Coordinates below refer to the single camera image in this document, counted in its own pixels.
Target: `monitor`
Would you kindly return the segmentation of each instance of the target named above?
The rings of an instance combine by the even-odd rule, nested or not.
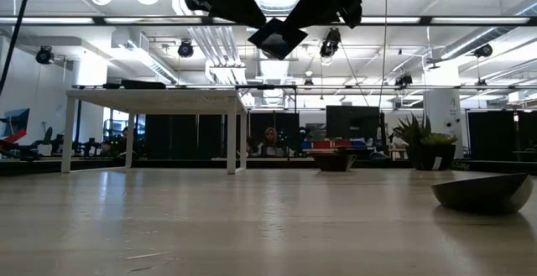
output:
[[[374,140],[379,126],[379,107],[326,107],[326,136],[328,138],[372,138]]]

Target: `black cable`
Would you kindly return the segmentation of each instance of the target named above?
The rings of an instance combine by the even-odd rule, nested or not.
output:
[[[26,11],[26,4],[28,0],[23,0],[20,4],[20,9],[18,10],[17,23],[11,35],[11,42],[9,43],[8,54],[6,55],[6,63],[3,66],[2,79],[0,80],[0,96],[2,96],[3,87],[6,84],[6,79],[8,78],[9,66],[11,65],[11,59],[13,57],[13,52],[15,51],[15,45],[17,43],[18,31],[20,30],[21,25],[23,24],[24,12]]]

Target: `person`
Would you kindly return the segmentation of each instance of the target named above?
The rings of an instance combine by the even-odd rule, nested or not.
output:
[[[276,129],[267,128],[263,141],[258,146],[257,156],[285,157],[285,148],[278,146],[278,133]]]

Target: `pipe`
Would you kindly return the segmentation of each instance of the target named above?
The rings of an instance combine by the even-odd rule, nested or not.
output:
[[[196,43],[200,46],[201,51],[205,55],[207,59],[209,59],[213,65],[218,65],[218,59],[212,55],[211,49],[207,47],[207,44],[204,42],[204,40],[201,39],[199,33],[197,32],[196,28],[188,28],[188,31],[190,35],[194,38]]]
[[[216,40],[215,36],[211,32],[211,28],[204,27],[200,28],[202,32],[205,31],[204,38],[207,38],[209,42],[212,43],[212,48],[216,52],[216,57],[220,60],[221,65],[226,65],[226,57],[224,57],[224,54],[222,53],[222,50],[220,49],[220,45],[218,44],[218,41]]]
[[[234,65],[237,65],[237,61],[235,60],[235,57],[233,55],[232,49],[229,46],[229,43],[226,40],[225,34],[222,32],[222,28],[211,28],[211,31],[214,34],[217,34],[220,40],[222,41],[222,44],[224,46],[224,49],[226,50],[227,59],[232,61]]]
[[[205,33],[203,32],[203,28],[197,28],[197,29],[194,29],[196,30],[197,32],[197,35],[198,35],[198,39],[205,45],[205,47],[207,48],[207,51],[209,52],[209,55],[211,56],[211,58],[216,62],[215,65],[224,65],[224,63],[226,61],[222,61],[220,60],[220,58],[218,57],[218,55],[215,53],[215,49],[212,48],[212,44],[211,42],[209,41],[209,39],[207,39],[207,37],[205,36]]]
[[[232,27],[226,27],[226,33],[227,33],[228,40],[230,42],[230,46],[233,50],[233,54],[235,55],[235,57],[237,57],[237,63],[241,65],[242,64],[241,55],[238,53],[237,43],[235,43],[235,38],[233,36]]]
[[[192,39],[194,39],[196,41],[196,43],[198,44],[198,46],[200,47],[201,49],[201,52],[203,52],[203,55],[211,60],[212,64],[214,65],[215,64],[215,61],[213,61],[211,59],[211,56],[209,55],[209,52],[207,51],[207,48],[205,47],[205,45],[200,41],[200,39],[198,38],[197,36],[197,32],[194,30],[194,28],[190,27],[188,28],[188,32],[189,34],[192,36]]]

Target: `wire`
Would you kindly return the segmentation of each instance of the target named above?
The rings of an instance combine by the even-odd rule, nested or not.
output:
[[[18,31],[23,24],[24,12],[26,12],[26,4],[28,0],[23,0],[20,4],[20,10],[18,11],[17,23],[11,36],[11,42],[9,43],[8,54],[6,55],[6,63],[3,66],[2,79],[0,79],[0,97],[2,97],[3,87],[6,84],[8,78],[9,66],[11,65],[11,59],[13,58],[13,52],[15,51],[15,45],[17,44]]]
[[[347,63],[349,64],[349,67],[351,68],[352,77],[354,77],[354,80],[356,81],[356,85],[358,85],[358,89],[360,90],[360,94],[363,96],[363,100],[365,100],[366,104],[369,107],[368,99],[366,98],[366,95],[363,94],[362,87],[360,86],[360,83],[358,83],[358,79],[356,78],[356,75],[354,74],[354,70],[352,69],[351,61],[349,60],[349,57],[347,56],[347,51],[345,50],[345,45],[341,41],[341,47],[343,48],[343,54],[345,54],[345,58],[347,59]]]
[[[383,51],[383,80],[380,83],[380,96],[378,97],[378,107],[383,102],[384,80],[386,80],[386,47],[388,43],[388,0],[384,0],[384,51]]]

